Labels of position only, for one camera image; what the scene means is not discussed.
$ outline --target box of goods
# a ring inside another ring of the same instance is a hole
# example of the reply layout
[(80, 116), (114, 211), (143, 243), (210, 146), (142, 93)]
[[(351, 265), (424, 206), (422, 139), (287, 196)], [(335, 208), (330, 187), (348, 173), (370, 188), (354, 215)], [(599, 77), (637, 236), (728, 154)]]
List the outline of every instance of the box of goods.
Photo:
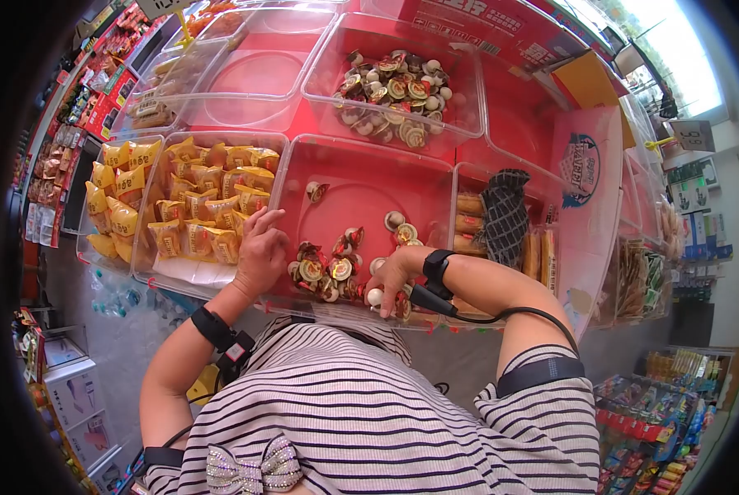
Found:
[(228, 30), (220, 24), (226, 14), (196, 40), (227, 44), (222, 52), (210, 52), (199, 85), (181, 85), (176, 66), (158, 87), (158, 101), (190, 126), (286, 131), (300, 104), (301, 82), (336, 14), (327, 9), (241, 9), (243, 24), (224, 38)]
[[(269, 311), (382, 323), (364, 305), (364, 291), (386, 257), (401, 245), (450, 247), (453, 167), (441, 160), (302, 134), (277, 181), (271, 207), (287, 213), (277, 228), (289, 236), (289, 276), (263, 296)], [(439, 315), (413, 307), (411, 289), (397, 294), (386, 323), (432, 329)]]
[(393, 19), (344, 14), (303, 93), (319, 131), (441, 157), (484, 132), (473, 45)]
[(149, 179), (163, 136), (148, 135), (102, 144), (86, 183), (87, 211), (80, 215), (78, 259), (128, 275), (142, 199), (162, 199)]
[(211, 299), (235, 277), (243, 221), (269, 205), (288, 140), (270, 132), (170, 134), (148, 179), (132, 275)]

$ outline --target hanging snack packets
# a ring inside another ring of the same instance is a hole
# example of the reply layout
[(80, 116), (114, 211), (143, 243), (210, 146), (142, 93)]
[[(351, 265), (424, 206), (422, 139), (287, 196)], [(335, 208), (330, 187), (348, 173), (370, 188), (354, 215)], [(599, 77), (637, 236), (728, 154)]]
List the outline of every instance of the hanging snack packets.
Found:
[(160, 139), (152, 144), (130, 143), (130, 170), (143, 167), (146, 171), (155, 162), (155, 155), (160, 149)]
[(207, 218), (215, 221), (216, 228), (234, 231), (238, 225), (234, 209), (238, 207), (237, 196), (225, 200), (206, 201)]
[(218, 199), (218, 189), (210, 189), (204, 193), (185, 193), (185, 212), (186, 219), (194, 220), (212, 220), (205, 208), (207, 201), (215, 201)]
[(224, 264), (237, 264), (242, 236), (233, 230), (206, 227), (212, 252), (216, 260)]
[(182, 221), (174, 219), (170, 222), (157, 222), (147, 225), (152, 238), (158, 246), (158, 256), (161, 260), (176, 257), (182, 254), (179, 243), (179, 227)]
[(113, 169), (99, 162), (92, 162), (91, 181), (106, 192), (106, 196), (116, 197), (117, 175)]
[(106, 192), (93, 183), (86, 181), (86, 206), (91, 223), (97, 227), (99, 233), (111, 232), (110, 212)]
[(138, 210), (141, 208), (144, 186), (144, 167), (121, 172), (117, 177), (117, 199)]
[(129, 170), (130, 165), (130, 142), (121, 146), (113, 144), (102, 144), (102, 161), (112, 169)]
[(205, 167), (203, 165), (193, 165), (190, 169), (194, 173), (194, 179), (196, 179), (194, 183), (199, 193), (204, 193), (210, 189), (220, 189), (224, 169), (219, 166)]
[(270, 193), (265, 193), (259, 189), (252, 189), (240, 184), (234, 184), (232, 187), (236, 192), (240, 193), (240, 199), (238, 200), (240, 213), (253, 215), (263, 207), (267, 206), (270, 202)]

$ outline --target yellow bread package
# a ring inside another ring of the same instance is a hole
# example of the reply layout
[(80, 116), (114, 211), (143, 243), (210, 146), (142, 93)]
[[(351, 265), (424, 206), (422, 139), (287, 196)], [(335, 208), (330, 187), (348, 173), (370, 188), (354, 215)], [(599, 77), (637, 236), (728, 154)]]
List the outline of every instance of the yellow bread package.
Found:
[(203, 165), (193, 165), (190, 169), (194, 173), (194, 183), (199, 193), (204, 193), (210, 189), (220, 189), (224, 169), (217, 166), (206, 167)]
[(117, 174), (107, 165), (92, 162), (91, 181), (106, 192), (106, 196), (116, 197)]
[(185, 218), (194, 220), (212, 220), (205, 208), (207, 201), (218, 199), (218, 189), (210, 189), (204, 193), (185, 193)]
[(171, 193), (169, 199), (172, 201), (185, 201), (185, 193), (195, 193), (196, 184), (171, 174)]
[(94, 223), (99, 233), (111, 232), (111, 219), (107, 201), (109, 197), (106, 196), (105, 191), (86, 181), (86, 208), (91, 223)]
[(113, 245), (113, 239), (111, 239), (110, 236), (103, 235), (101, 233), (90, 233), (86, 236), (86, 239), (91, 243), (91, 247), (93, 247), (94, 250), (99, 252), (102, 256), (106, 258), (115, 258), (119, 256), (116, 246)]
[(148, 169), (155, 162), (155, 155), (160, 149), (160, 139), (152, 144), (136, 144), (130, 143), (130, 170), (135, 170), (138, 167)]
[(150, 223), (146, 227), (152, 232), (152, 238), (158, 246), (158, 256), (161, 260), (176, 257), (182, 254), (182, 248), (179, 243), (179, 226), (182, 223), (180, 219), (174, 219), (170, 222)]
[(121, 146), (113, 144), (102, 144), (102, 161), (112, 169), (129, 170), (130, 166), (130, 142)]
[(240, 184), (234, 184), (232, 187), (236, 193), (240, 193), (238, 204), (240, 205), (240, 213), (253, 215), (265, 207), (270, 202), (270, 193), (265, 193), (259, 189), (252, 189)]
[(117, 200), (137, 210), (140, 209), (145, 185), (144, 167), (138, 167), (129, 172), (120, 172), (117, 176)]
[(129, 244), (132, 248), (132, 240), (138, 223), (138, 212), (111, 196), (107, 196), (106, 200), (111, 212), (111, 230), (117, 234), (120, 242)]
[(214, 229), (211, 227), (205, 227), (205, 229), (216, 260), (224, 264), (237, 264), (242, 236), (233, 230)]
[(207, 219), (216, 223), (216, 228), (234, 231), (238, 225), (238, 219), (234, 209), (238, 207), (237, 196), (225, 200), (205, 201)]

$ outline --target snack package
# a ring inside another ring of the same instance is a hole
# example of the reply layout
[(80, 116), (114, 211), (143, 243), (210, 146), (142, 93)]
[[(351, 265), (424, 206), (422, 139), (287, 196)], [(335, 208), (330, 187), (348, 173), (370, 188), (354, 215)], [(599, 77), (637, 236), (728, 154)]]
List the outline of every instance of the snack package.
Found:
[(160, 149), (160, 139), (152, 144), (136, 144), (130, 143), (130, 170), (135, 170), (138, 167), (145, 168), (144, 175), (149, 171), (149, 168), (155, 162), (155, 155)]
[(204, 193), (210, 189), (220, 189), (224, 169), (219, 166), (206, 167), (203, 165), (192, 165), (190, 169), (194, 173), (194, 183), (199, 193)]
[(273, 172), (262, 167), (237, 167), (234, 170), (224, 172), (224, 187), (221, 194), (224, 199), (236, 196), (238, 192), (232, 187), (233, 184), (245, 185), (252, 189), (270, 193), (273, 190), (274, 179)]
[(106, 196), (116, 197), (117, 175), (113, 169), (99, 162), (92, 162), (91, 181), (106, 192)]
[(129, 244), (132, 249), (133, 236), (136, 234), (138, 212), (128, 204), (106, 196), (108, 209), (111, 212), (111, 230), (121, 243)]
[(86, 240), (91, 243), (91, 247), (95, 251), (99, 252), (101, 256), (106, 258), (115, 258), (119, 256), (117, 248), (113, 244), (113, 239), (108, 235), (102, 233), (90, 233), (86, 236)]
[(207, 219), (215, 221), (216, 228), (234, 231), (238, 225), (237, 215), (234, 212), (238, 207), (238, 200), (239, 198), (235, 196), (225, 200), (205, 201)]
[(233, 230), (214, 229), (212, 227), (205, 227), (205, 229), (216, 260), (224, 264), (237, 264), (242, 236)]
[(144, 196), (144, 167), (129, 172), (121, 172), (117, 177), (117, 200), (127, 203), (135, 209), (141, 208)]
[(205, 203), (207, 201), (215, 201), (217, 199), (218, 189), (210, 189), (204, 193), (193, 193), (188, 191), (185, 193), (186, 219), (212, 220), (209, 217), (208, 210), (205, 208)]
[(130, 170), (130, 142), (121, 146), (103, 143), (102, 161), (112, 169)]
[(194, 193), (196, 185), (190, 181), (171, 174), (171, 193), (169, 199), (172, 201), (185, 201), (185, 193)]
[(170, 222), (150, 223), (146, 227), (152, 233), (152, 238), (158, 246), (158, 256), (161, 260), (176, 257), (182, 254), (179, 243), (179, 227), (182, 220), (174, 219)]
[(261, 210), (270, 202), (270, 193), (265, 193), (259, 189), (252, 189), (240, 184), (233, 184), (232, 187), (236, 193), (240, 193), (238, 204), (240, 205), (240, 213), (253, 215)]
[(94, 183), (86, 181), (86, 208), (91, 223), (97, 227), (97, 232), (108, 234), (111, 232), (110, 212), (106, 192)]

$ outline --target clear plastic bin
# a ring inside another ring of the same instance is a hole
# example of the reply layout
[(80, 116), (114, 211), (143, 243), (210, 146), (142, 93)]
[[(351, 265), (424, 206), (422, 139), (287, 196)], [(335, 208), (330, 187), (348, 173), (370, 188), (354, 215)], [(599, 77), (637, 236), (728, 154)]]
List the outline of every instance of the clear plastic bin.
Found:
[[(174, 94), (162, 91), (158, 100), (191, 126), (286, 131), (300, 103), (301, 81), (336, 14), (293, 7), (240, 12), (245, 22), (230, 36), (229, 49), (215, 54), (201, 84)], [(222, 18), (207, 33), (223, 32)], [(207, 33), (196, 43), (205, 40)]]
[[(227, 146), (260, 146), (279, 153), (281, 155), (279, 170), (276, 174), (274, 192), (271, 193), (270, 197), (271, 201), (274, 199), (275, 191), (281, 185), (281, 170), (286, 166), (285, 163), (289, 155), (289, 140), (286, 136), (274, 132), (176, 132), (166, 138), (163, 149), (165, 150), (172, 144), (181, 143), (190, 136), (194, 137), (194, 144), (197, 146), (210, 147), (218, 143), (225, 143)], [(165, 198), (168, 198), (170, 193), (170, 171), (168, 167), (169, 164), (166, 159), (161, 159), (152, 171), (147, 183), (147, 187), (157, 185)], [(163, 262), (163, 264), (158, 264), (156, 243), (146, 228), (146, 224), (156, 221), (158, 213), (155, 211), (155, 205), (147, 203), (146, 198), (147, 196), (144, 197), (144, 203), (141, 205), (141, 212), (139, 213), (140, 230), (136, 232), (136, 242), (133, 244), (131, 274), (138, 282), (147, 283), (152, 287), (161, 287), (199, 299), (211, 299), (218, 293), (219, 288), (208, 287), (192, 281), (203, 283), (205, 282), (203, 277), (209, 277), (215, 273), (217, 276), (228, 277), (228, 283), (234, 276), (236, 267), (196, 262), (183, 258), (172, 258)], [(172, 272), (179, 276), (187, 276), (191, 281), (175, 278), (170, 275)]]
[[(311, 181), (330, 185), (318, 203), (311, 203), (305, 192)], [(441, 160), (375, 144), (302, 134), (291, 145), (288, 161), (278, 173), (278, 184), (281, 189), (270, 207), (287, 212), (277, 227), (289, 236), (290, 262), (296, 259), (303, 241), (321, 245), (330, 260), (331, 248), (345, 229), (363, 226), (364, 242), (357, 253), (364, 264), (358, 282), (367, 282), (372, 260), (394, 252), (392, 233), (383, 222), (392, 210), (402, 212), (406, 221), (417, 227), (423, 243), (449, 247), (449, 228), (454, 224), (453, 167)], [(313, 295), (295, 289), (286, 275), (262, 299), (268, 311), (284, 314), (312, 317), (322, 306), (316, 304)], [(327, 306), (351, 307), (341, 299)], [(379, 315), (370, 312), (363, 302), (355, 302), (355, 308), (360, 310), (358, 314), (380, 321)], [(439, 321), (437, 314), (414, 311), (408, 322), (390, 319), (387, 323), (396, 328), (428, 330)]]
[[(131, 139), (122, 139), (119, 141), (111, 141), (108, 144), (113, 146), (121, 146), (122, 144), (126, 143), (127, 141), (132, 141), (135, 144), (153, 144), (157, 141), (161, 141), (160, 148), (163, 149), (165, 147), (165, 144), (163, 141), (162, 135), (146, 135), (142, 137), (136, 137)], [(146, 191), (149, 190), (150, 180), (153, 173), (155, 173), (155, 169), (157, 169), (157, 163), (158, 159), (160, 157), (160, 153), (158, 152), (155, 155), (155, 161), (152, 163), (151, 170), (149, 177), (146, 177), (146, 185), (144, 187), (144, 198), (146, 197)], [(102, 163), (102, 146), (100, 146), (100, 152), (97, 154), (97, 161), (99, 163)], [(86, 239), (86, 236), (90, 233), (97, 233), (97, 228), (94, 227), (94, 223), (91, 222), (91, 219), (89, 218), (89, 215), (87, 213), (87, 209), (84, 208), (83, 212), (80, 214), (80, 225), (78, 226), (78, 241), (77, 241), (77, 252), (78, 252), (78, 260), (86, 263), (96, 264), (97, 266), (110, 270), (112, 272), (119, 273), (123, 276), (130, 276), (130, 265), (126, 263), (124, 260), (122, 260), (120, 257), (116, 257), (114, 259), (103, 257), (100, 255), (99, 252), (94, 250), (94, 247), (92, 247), (91, 243)]]
[(441, 62), (449, 75), (453, 96), (446, 102), (440, 134), (428, 134), (424, 147), (411, 149), (398, 137), (387, 146), (401, 150), (441, 157), (463, 144), (467, 139), (483, 134), (480, 115), (485, 113), (483, 103), (482, 70), (475, 47), (434, 33), (415, 25), (386, 17), (366, 14), (343, 14), (317, 56), (312, 70), (306, 76), (303, 93), (312, 106), (321, 133), (369, 141), (343, 124), (337, 107), (359, 108), (385, 116), (397, 115), (421, 124), (434, 120), (414, 113), (394, 110), (378, 104), (334, 98), (344, 73), (350, 69), (346, 57), (358, 50), (366, 63), (382, 59), (394, 50), (404, 49), (424, 60)]

